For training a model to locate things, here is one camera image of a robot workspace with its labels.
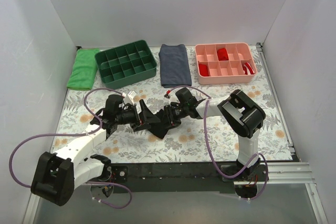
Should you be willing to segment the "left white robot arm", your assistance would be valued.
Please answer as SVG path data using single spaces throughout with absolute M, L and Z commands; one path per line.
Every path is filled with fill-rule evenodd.
M 136 131 L 148 130 L 160 119 L 140 100 L 140 111 L 129 98 L 112 94 L 82 136 L 54 153 L 44 152 L 37 163 L 30 191 L 56 205 L 63 206 L 74 190 L 84 183 L 106 187 L 112 193 L 116 184 L 109 158 L 91 151 L 102 144 L 119 125 Z

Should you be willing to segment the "black underwear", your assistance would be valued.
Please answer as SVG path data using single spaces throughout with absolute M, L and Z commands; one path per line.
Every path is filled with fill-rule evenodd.
M 162 109 L 155 116 L 160 119 L 160 122 L 150 124 L 151 127 L 148 131 L 160 139 L 163 139 L 170 129 L 178 127 L 181 124 L 181 120 L 170 121 L 168 115 Z

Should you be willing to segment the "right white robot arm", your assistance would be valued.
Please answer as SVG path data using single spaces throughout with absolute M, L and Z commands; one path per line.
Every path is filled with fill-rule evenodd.
M 257 174 L 260 164 L 258 137 L 266 118 L 263 109 L 242 90 L 235 90 L 225 99 L 213 99 L 208 95 L 206 99 L 198 100 L 187 87 L 179 86 L 175 95 L 178 102 L 165 105 L 155 114 L 160 121 L 153 127 L 151 133 L 163 139 L 169 130 L 181 125 L 181 119 L 188 116 L 202 119 L 207 150 L 217 172 L 226 179 L 240 177 L 242 180 L 251 180 Z M 206 119 L 215 116 L 222 116 L 238 136 L 239 151 L 232 175 L 223 172 L 211 152 Z

